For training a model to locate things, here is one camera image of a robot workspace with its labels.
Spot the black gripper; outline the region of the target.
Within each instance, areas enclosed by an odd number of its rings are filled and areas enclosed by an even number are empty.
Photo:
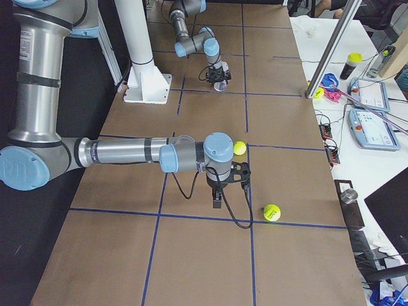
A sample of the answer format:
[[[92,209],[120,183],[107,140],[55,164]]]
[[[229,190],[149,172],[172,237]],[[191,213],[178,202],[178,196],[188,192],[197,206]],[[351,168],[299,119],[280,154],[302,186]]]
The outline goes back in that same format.
[[[219,68],[215,68],[214,66],[209,67],[208,71],[206,72],[206,81],[211,85],[215,85],[216,83],[231,80],[231,73],[228,68],[223,68],[223,66]]]
[[[213,208],[221,208],[222,206],[222,192],[229,183],[217,180],[212,180],[209,177],[206,177],[207,184],[212,188],[212,197],[213,197]]]

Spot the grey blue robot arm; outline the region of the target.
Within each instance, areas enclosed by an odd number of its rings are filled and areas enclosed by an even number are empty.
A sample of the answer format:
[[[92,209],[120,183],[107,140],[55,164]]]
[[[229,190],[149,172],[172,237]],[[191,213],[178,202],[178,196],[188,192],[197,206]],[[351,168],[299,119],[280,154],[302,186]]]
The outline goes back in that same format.
[[[1,1],[1,146],[15,123],[19,25],[11,1]],[[62,89],[57,132],[67,137],[96,139],[115,96],[115,87],[97,39],[67,38],[62,62]],[[69,205],[82,176],[73,170],[33,191],[1,185],[1,209],[50,208]]]
[[[198,34],[191,36],[186,25],[187,17],[194,17],[206,10],[205,0],[174,1],[170,7],[169,19],[176,35],[174,44],[178,57],[186,57],[202,51],[207,57],[208,71],[204,81],[208,82],[218,92],[225,91],[231,80],[228,63],[221,59],[220,45],[213,30],[202,27]]]

